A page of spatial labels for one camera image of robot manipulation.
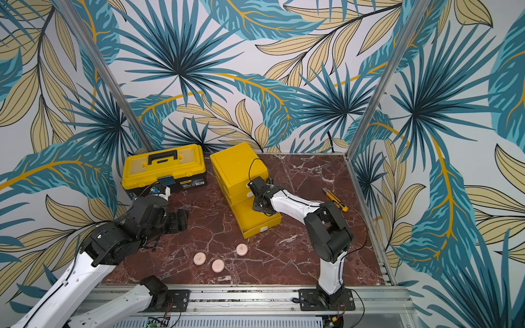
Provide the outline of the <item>aluminium frame post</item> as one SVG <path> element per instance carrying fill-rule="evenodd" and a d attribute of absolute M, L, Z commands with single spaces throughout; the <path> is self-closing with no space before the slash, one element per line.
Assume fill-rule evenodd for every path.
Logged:
<path fill-rule="evenodd" d="M 349 149 L 345 154 L 345 159 L 351 161 L 354 155 L 357 153 L 358 146 L 366 133 L 368 125 L 371 123 L 373 114 L 377 109 L 381 97 L 385 92 L 385 89 L 390 82 L 391 78 L 396 72 L 405 51 L 407 50 L 413 35 L 416 33 L 418 24 L 420 23 L 423 15 L 429 5 L 430 1 L 417 1 L 414 4 L 413 10 L 410 13 L 410 16 L 407 19 L 407 23 L 401 30 L 401 35 L 399 42 L 392 50 L 390 59 L 386 63 L 386 67 L 381 75 L 381 78 L 377 84 L 376 89 L 369 101 L 369 104 L 361 118 L 360 124 L 355 131 L 352 142 L 349 145 Z"/>
<path fill-rule="evenodd" d="M 72 32 L 76 35 L 79 44 L 85 49 L 107 89 L 111 92 L 121 111 L 124 113 L 129 125 L 135 130 L 140 143 L 148 152 L 154 151 L 154 147 L 151 144 L 149 137 L 140 126 L 139 120 L 133 113 L 131 105 L 122 92 L 115 76 L 113 76 L 109 69 L 96 42 L 93 41 L 94 34 L 90 36 L 88 28 L 82 22 L 82 19 L 79 16 L 78 11 L 76 11 L 72 1 L 58 0 L 56 1 L 56 4 L 58 10 L 64 15 L 65 21 L 68 23 Z"/>

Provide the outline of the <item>yellow black utility knife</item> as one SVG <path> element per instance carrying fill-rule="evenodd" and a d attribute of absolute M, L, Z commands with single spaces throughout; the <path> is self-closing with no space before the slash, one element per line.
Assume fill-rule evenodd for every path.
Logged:
<path fill-rule="evenodd" d="M 323 192 L 333 203 L 335 203 L 338 209 L 343 211 L 343 213 L 346 213 L 349 210 L 348 206 L 345 205 L 332 191 L 327 188 L 323 188 Z"/>

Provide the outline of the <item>right aluminium frame post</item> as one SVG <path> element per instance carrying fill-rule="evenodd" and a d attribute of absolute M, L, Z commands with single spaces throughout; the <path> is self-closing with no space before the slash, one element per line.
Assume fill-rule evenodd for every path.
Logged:
<path fill-rule="evenodd" d="M 352 142 L 349 145 L 349 149 L 345 154 L 345 159 L 351 161 L 354 155 L 357 153 L 358 146 L 366 133 L 368 125 L 371 123 L 373 114 L 377 109 L 381 97 L 385 92 L 385 89 L 390 82 L 391 78 L 396 72 L 405 51 L 407 50 L 413 35 L 416 33 L 418 24 L 420 23 L 423 15 L 429 5 L 430 1 L 417 1 L 414 4 L 413 10 L 410 13 L 410 16 L 407 19 L 407 23 L 401 30 L 401 35 L 399 42 L 392 50 L 390 59 L 386 63 L 386 67 L 381 75 L 381 78 L 377 84 L 376 89 L 369 101 L 369 104 L 361 118 L 360 124 L 355 131 Z"/>

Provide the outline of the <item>yellow plastic drawer cabinet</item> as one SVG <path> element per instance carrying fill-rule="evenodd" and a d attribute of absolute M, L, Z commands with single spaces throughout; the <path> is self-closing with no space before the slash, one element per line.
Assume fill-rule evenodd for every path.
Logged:
<path fill-rule="evenodd" d="M 253 197 L 248 183 L 260 176 L 269 178 L 266 165 L 252 147 L 243 142 L 210 156 L 216 180 L 230 206 Z"/>

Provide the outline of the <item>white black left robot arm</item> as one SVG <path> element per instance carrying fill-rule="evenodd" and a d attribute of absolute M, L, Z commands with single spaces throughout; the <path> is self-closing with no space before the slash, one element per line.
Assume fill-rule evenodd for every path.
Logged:
<path fill-rule="evenodd" d="M 158 277 L 144 278 L 124 295 L 84 314 L 76 314 L 92 290 L 127 257 L 154 250 L 162 235 L 187 229 L 189 211 L 170 211 L 165 196 L 133 201 L 119 218 L 98 225 L 80 244 L 74 261 L 15 327 L 112 327 L 144 310 L 174 305 Z"/>

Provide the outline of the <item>left aluminium frame post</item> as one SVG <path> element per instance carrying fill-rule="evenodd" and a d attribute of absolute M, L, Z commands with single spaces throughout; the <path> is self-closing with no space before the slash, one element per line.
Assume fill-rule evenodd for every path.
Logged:
<path fill-rule="evenodd" d="M 72 32 L 76 35 L 79 44 L 85 49 L 107 89 L 111 92 L 121 111 L 124 113 L 129 125 L 135 130 L 140 143 L 148 152 L 154 151 L 154 147 L 151 144 L 149 137 L 140 126 L 139 120 L 133 113 L 131 105 L 122 92 L 115 76 L 113 76 L 109 69 L 96 42 L 93 41 L 94 34 L 90 36 L 88 28 L 82 22 L 82 19 L 79 16 L 78 11 L 76 11 L 72 1 L 58 0 L 56 1 L 56 4 L 58 10 L 64 15 L 65 21 L 68 23 Z"/>

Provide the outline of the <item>yellow bottom drawer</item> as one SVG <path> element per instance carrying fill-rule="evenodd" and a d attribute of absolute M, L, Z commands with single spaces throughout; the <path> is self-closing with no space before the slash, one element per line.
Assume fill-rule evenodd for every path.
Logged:
<path fill-rule="evenodd" d="M 282 221 L 281 214 L 268 216 L 253 209 L 254 197 L 248 198 L 231 206 L 244 239 L 265 232 Z"/>

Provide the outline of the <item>pink round earphone case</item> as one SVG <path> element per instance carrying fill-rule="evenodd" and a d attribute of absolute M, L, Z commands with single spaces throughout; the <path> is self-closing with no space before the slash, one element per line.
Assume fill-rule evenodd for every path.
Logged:
<path fill-rule="evenodd" d="M 206 262 L 206 254 L 204 252 L 198 252 L 193 257 L 194 265 L 202 266 Z"/>
<path fill-rule="evenodd" d="M 214 260 L 212 265 L 211 265 L 211 268 L 212 268 L 213 272 L 221 273 L 225 269 L 225 263 L 221 259 Z"/>
<path fill-rule="evenodd" d="M 238 256 L 245 256 L 248 253 L 248 247 L 245 243 L 239 243 L 236 246 L 236 253 Z"/>

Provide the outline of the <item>yellow black plastic toolbox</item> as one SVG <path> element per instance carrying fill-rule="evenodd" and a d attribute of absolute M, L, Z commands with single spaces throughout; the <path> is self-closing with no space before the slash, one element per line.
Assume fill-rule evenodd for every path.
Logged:
<path fill-rule="evenodd" d="M 162 185 L 172 193 L 207 184 L 202 147 L 196 144 L 128 157 L 122 187 L 139 195 L 147 186 Z"/>

